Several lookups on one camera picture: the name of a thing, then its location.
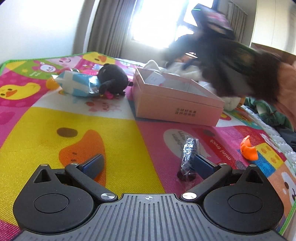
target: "pink box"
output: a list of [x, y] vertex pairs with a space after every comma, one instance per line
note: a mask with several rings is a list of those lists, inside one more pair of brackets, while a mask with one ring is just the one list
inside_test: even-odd
[[172, 82], [177, 80], [193, 86], [194, 92], [200, 94], [147, 84], [145, 80], [151, 73], [152, 70], [137, 68], [133, 77], [137, 117], [216, 126], [223, 111], [223, 100], [195, 81], [172, 74], [162, 75]]

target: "window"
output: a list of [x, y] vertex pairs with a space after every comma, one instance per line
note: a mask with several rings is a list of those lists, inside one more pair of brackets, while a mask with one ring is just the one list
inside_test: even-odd
[[142, 0], [132, 22], [133, 39], [157, 48], [168, 47], [178, 37], [193, 34], [196, 22], [191, 10], [198, 3], [212, 7], [214, 1]]

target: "ribbed gray surface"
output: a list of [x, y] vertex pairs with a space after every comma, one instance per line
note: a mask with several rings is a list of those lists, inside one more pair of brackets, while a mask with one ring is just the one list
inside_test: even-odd
[[181, 202], [174, 194], [124, 194], [117, 202], [102, 204], [95, 216], [76, 230], [59, 235], [39, 235], [24, 231], [15, 240], [273, 241], [284, 239], [274, 231], [256, 236], [226, 232], [210, 223], [203, 216], [199, 206]]

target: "stuffed animal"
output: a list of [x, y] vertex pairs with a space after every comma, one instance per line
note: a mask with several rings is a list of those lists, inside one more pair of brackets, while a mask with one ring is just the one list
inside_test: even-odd
[[105, 94], [106, 91], [113, 95], [125, 95], [125, 89], [133, 86], [133, 82], [128, 80], [122, 68], [115, 64], [104, 64], [97, 74], [100, 81], [99, 93]]

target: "yellow duck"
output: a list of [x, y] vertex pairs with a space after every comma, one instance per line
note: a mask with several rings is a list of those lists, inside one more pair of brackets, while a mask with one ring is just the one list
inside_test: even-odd
[[7, 100], [19, 100], [36, 94], [40, 90], [40, 85], [27, 83], [25, 86], [4, 85], [0, 87], [0, 97]]

